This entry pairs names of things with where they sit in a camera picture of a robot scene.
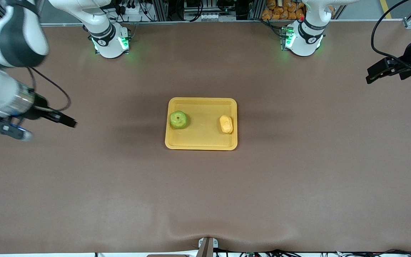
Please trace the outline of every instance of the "green led light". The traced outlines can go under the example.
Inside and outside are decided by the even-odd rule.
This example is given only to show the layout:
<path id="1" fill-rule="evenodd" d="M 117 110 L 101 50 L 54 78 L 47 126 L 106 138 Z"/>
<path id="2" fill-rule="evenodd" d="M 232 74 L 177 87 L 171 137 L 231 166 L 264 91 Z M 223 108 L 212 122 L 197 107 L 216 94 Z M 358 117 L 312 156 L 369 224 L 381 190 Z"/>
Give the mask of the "green led light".
<path id="1" fill-rule="evenodd" d="M 288 37 L 286 39 L 286 44 L 285 47 L 292 47 L 293 46 L 293 42 L 296 39 L 295 33 L 293 32 L 290 37 Z"/>
<path id="2" fill-rule="evenodd" d="M 320 38 L 318 39 L 318 44 L 316 45 L 316 48 L 320 47 L 320 45 L 321 45 L 321 39 L 323 39 L 323 36 L 320 36 Z"/>
<path id="3" fill-rule="evenodd" d="M 95 42 L 95 40 L 94 40 L 93 38 L 91 39 L 91 42 L 93 42 L 93 45 L 95 45 L 96 51 L 98 51 L 98 46 L 96 46 L 96 42 Z"/>
<path id="4" fill-rule="evenodd" d="M 121 47 L 123 48 L 123 49 L 128 49 L 128 39 L 127 38 L 121 38 L 121 37 L 118 37 L 118 40 L 119 40 L 119 42 L 120 42 L 120 44 L 121 44 Z"/>

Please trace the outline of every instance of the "brown table surface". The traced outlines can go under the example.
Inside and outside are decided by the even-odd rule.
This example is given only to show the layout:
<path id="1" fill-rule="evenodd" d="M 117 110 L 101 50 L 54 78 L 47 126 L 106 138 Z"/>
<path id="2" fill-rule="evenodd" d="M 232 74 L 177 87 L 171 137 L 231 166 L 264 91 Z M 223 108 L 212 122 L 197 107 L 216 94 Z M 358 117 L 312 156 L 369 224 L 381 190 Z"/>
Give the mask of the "brown table surface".
<path id="1" fill-rule="evenodd" d="M 411 78 L 366 84 L 382 58 L 373 26 L 331 23 L 311 57 L 262 24 L 140 26 L 115 60 L 80 27 L 45 28 L 39 70 L 78 126 L 0 135 L 0 253 L 179 251 L 203 236 L 236 251 L 411 250 Z M 400 55 L 411 30 L 384 22 L 377 37 Z M 234 98 L 238 147 L 168 150 L 175 96 Z"/>

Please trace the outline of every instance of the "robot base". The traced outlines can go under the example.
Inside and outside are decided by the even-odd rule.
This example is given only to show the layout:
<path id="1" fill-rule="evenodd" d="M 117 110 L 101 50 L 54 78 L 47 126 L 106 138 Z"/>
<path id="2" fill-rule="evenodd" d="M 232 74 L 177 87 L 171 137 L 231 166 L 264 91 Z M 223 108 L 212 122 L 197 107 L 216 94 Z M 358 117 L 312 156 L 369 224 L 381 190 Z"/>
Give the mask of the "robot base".
<path id="1" fill-rule="evenodd" d="M 320 47 L 321 36 L 314 44 L 308 44 L 299 34 L 299 21 L 294 21 L 288 27 L 292 27 L 293 31 L 288 39 L 285 39 L 284 49 L 289 49 L 294 54 L 299 56 L 312 55 L 318 47 Z"/>
<path id="2" fill-rule="evenodd" d="M 121 54 L 129 53 L 129 44 L 131 41 L 130 32 L 126 27 L 118 23 L 113 23 L 113 25 L 116 28 L 116 33 L 107 46 L 101 46 L 92 40 L 95 45 L 96 54 L 100 54 L 108 59 L 116 58 Z"/>

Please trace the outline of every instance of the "wire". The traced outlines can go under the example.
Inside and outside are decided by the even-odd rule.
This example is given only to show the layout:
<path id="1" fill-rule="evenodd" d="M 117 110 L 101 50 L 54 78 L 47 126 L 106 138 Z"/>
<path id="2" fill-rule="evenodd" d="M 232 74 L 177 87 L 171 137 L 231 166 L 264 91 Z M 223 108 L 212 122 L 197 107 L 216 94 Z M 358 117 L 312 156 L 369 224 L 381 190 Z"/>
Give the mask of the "wire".
<path id="1" fill-rule="evenodd" d="M 153 18 L 152 18 L 152 15 L 150 14 L 150 9 L 147 8 L 147 0 L 139 0 L 139 4 L 140 4 L 141 7 L 143 7 L 143 8 L 145 9 L 145 11 L 142 10 L 142 12 L 145 14 L 145 16 L 146 16 L 150 21 L 155 21 L 155 19 L 153 19 Z"/>
<path id="2" fill-rule="evenodd" d="M 224 12 L 230 12 L 230 11 L 234 11 L 234 10 L 235 10 L 235 7 L 226 8 L 226 7 L 224 7 L 224 5 L 220 5 L 221 2 L 223 2 L 223 0 L 218 0 L 218 1 L 217 1 L 217 7 L 218 7 L 220 10 L 222 10 L 222 11 L 224 11 Z"/>
<path id="3" fill-rule="evenodd" d="M 19 118 L 19 120 L 18 120 L 16 126 L 17 126 L 17 127 L 20 127 L 20 125 L 23 123 L 23 121 L 25 120 L 25 118 L 24 118 L 24 117 L 18 117 L 18 118 Z"/>
<path id="4" fill-rule="evenodd" d="M 276 29 L 282 29 L 282 27 L 280 26 L 274 26 L 272 25 L 272 23 L 270 23 L 269 21 L 265 22 L 260 18 L 252 18 L 251 20 L 256 20 L 256 21 L 260 21 L 261 23 L 263 23 L 264 25 L 268 26 L 269 28 L 271 28 L 272 32 L 274 32 L 274 34 L 276 34 L 279 37 L 286 37 L 286 36 L 282 36 L 281 34 L 279 34 Z"/>
<path id="5" fill-rule="evenodd" d="M 377 30 L 378 25 L 383 21 L 383 19 L 385 18 L 385 16 L 388 13 L 390 13 L 392 10 L 394 10 L 399 5 L 402 5 L 403 3 L 408 2 L 408 1 L 411 1 L 411 0 L 402 0 L 399 3 L 396 3 L 393 7 L 389 8 L 385 13 L 383 13 L 383 15 L 377 21 L 377 23 L 375 23 L 374 29 L 372 30 L 372 35 L 370 36 L 370 46 L 372 47 L 372 50 L 374 50 L 377 54 L 381 54 L 381 55 L 384 55 L 386 57 L 390 57 L 390 58 L 396 60 L 398 63 L 404 65 L 405 67 L 407 67 L 409 69 L 411 69 L 411 65 L 409 65 L 408 63 L 405 63 L 404 61 L 402 61 L 398 57 L 395 57 L 394 55 L 391 55 L 391 54 L 388 54 L 386 52 L 378 50 L 377 48 L 375 48 L 375 45 L 374 45 L 375 31 Z"/>
<path id="6" fill-rule="evenodd" d="M 66 91 L 64 91 L 64 89 L 62 89 L 60 86 L 58 86 L 57 83 L 55 83 L 51 79 L 47 78 L 47 76 L 45 76 L 44 74 L 42 74 L 41 72 L 39 72 L 35 68 L 31 67 L 31 69 L 34 70 L 37 74 L 41 75 L 42 78 L 44 78 L 48 82 L 52 83 L 57 89 L 59 89 L 64 94 L 64 96 L 66 96 L 66 98 L 67 98 L 66 106 L 64 106 L 63 108 L 57 109 L 57 110 L 61 112 L 61 111 L 64 111 L 64 110 L 68 109 L 71 106 L 72 101 L 71 101 L 70 96 L 66 93 Z"/>
<path id="7" fill-rule="evenodd" d="M 26 69 L 28 70 L 28 72 L 30 73 L 31 76 L 31 88 L 33 92 L 36 92 L 37 89 L 37 85 L 36 85 L 36 78 L 34 77 L 33 72 L 31 71 L 30 67 L 26 67 Z"/>
<path id="8" fill-rule="evenodd" d="M 343 257 L 381 257 L 383 254 L 405 254 L 411 256 L 411 252 L 399 249 L 390 249 L 384 252 L 344 252 Z"/>
<path id="9" fill-rule="evenodd" d="M 121 15 L 121 12 L 120 12 L 120 10 L 119 10 L 120 5 L 116 5 L 114 1 L 112 1 L 112 4 L 113 4 L 114 7 L 115 7 L 115 13 L 117 13 L 117 11 L 119 12 L 119 15 L 120 15 L 120 17 L 121 17 L 121 22 L 123 22 L 123 16 Z"/>
<path id="10" fill-rule="evenodd" d="M 136 26 L 134 27 L 134 32 L 131 34 L 131 39 L 134 37 L 134 36 L 136 36 L 136 31 L 137 31 L 137 28 L 139 27 L 139 23 L 136 23 Z"/>
<path id="11" fill-rule="evenodd" d="M 114 20 L 117 20 L 118 19 L 118 16 L 117 17 L 115 17 L 115 16 L 112 16 L 112 15 L 110 15 L 110 11 L 105 11 L 105 10 L 103 10 L 103 9 L 101 9 L 101 11 L 103 11 L 105 14 L 106 14 L 106 16 L 110 16 L 111 18 L 113 18 Z"/>
<path id="12" fill-rule="evenodd" d="M 236 2 L 235 2 L 235 9 L 237 10 L 238 7 L 240 7 L 239 9 L 240 9 L 240 10 L 245 10 L 246 13 L 240 14 L 240 15 L 235 15 L 235 16 L 236 16 L 236 17 L 248 16 L 249 13 L 250 13 L 250 11 L 251 11 L 250 8 L 249 8 L 250 2 L 246 1 L 245 4 L 244 4 L 244 6 L 239 6 L 239 3 L 240 3 L 239 1 L 236 1 Z"/>
<path id="13" fill-rule="evenodd" d="M 177 0 L 176 13 L 177 13 L 177 16 L 178 16 L 179 19 L 181 19 L 182 21 L 187 21 L 184 18 L 182 18 L 182 16 L 179 13 L 181 9 L 184 9 L 184 7 L 178 8 L 181 1 L 182 0 Z M 194 16 L 194 18 L 192 20 L 189 20 L 189 22 L 193 22 L 193 21 L 196 21 L 197 19 L 199 19 L 202 15 L 202 10 L 204 10 L 204 2 L 202 0 L 198 0 L 198 11 L 197 11 L 196 15 Z"/>

